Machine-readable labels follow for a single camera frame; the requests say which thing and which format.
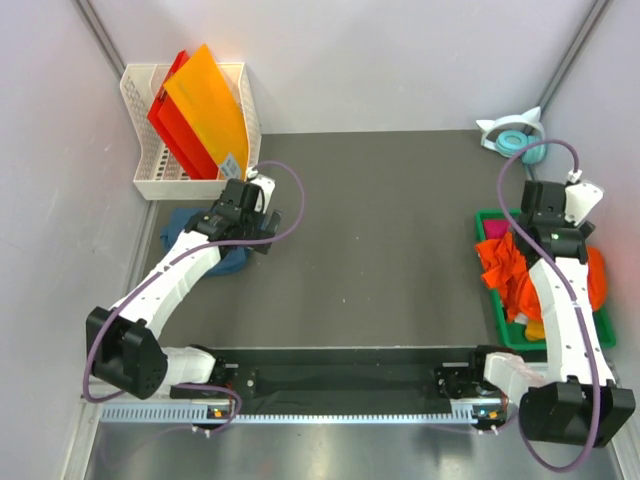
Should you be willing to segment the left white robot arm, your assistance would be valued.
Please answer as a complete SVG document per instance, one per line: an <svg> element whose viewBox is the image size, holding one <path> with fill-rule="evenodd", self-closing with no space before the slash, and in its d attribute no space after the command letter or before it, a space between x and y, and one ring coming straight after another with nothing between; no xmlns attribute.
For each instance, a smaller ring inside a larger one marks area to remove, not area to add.
<svg viewBox="0 0 640 480"><path fill-rule="evenodd" d="M273 179L230 180L207 211L194 214L165 257L111 308L94 308L85 323L87 372L144 400L163 386L192 383L205 396L226 387L227 374L204 347L163 348L161 332L177 306L237 247L265 254L281 213L267 207Z"/></svg>

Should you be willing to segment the orange t shirt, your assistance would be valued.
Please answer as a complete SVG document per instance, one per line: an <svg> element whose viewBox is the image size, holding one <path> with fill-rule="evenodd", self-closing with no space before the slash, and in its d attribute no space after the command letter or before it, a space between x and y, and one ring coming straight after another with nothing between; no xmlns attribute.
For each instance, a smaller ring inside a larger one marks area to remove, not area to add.
<svg viewBox="0 0 640 480"><path fill-rule="evenodd" d="M530 279L524 255L517 248L511 231L501 238L488 239L475 245L484 273L481 278L489 289L496 290L508 322L523 314L541 323L538 295Z"/></svg>

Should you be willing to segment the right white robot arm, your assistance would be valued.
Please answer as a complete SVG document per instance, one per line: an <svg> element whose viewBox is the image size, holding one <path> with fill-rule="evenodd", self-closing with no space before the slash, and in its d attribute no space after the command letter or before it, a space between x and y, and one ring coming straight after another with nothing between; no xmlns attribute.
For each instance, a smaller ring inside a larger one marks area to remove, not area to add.
<svg viewBox="0 0 640 480"><path fill-rule="evenodd" d="M589 294L586 239L594 227L586 216L602 197L586 182L528 181L509 231L476 246L483 281L503 307L539 318L548 367L541 375L515 352L480 347L467 384L481 396L499 389L515 403L530 441L601 448L636 408L604 358Z"/></svg>

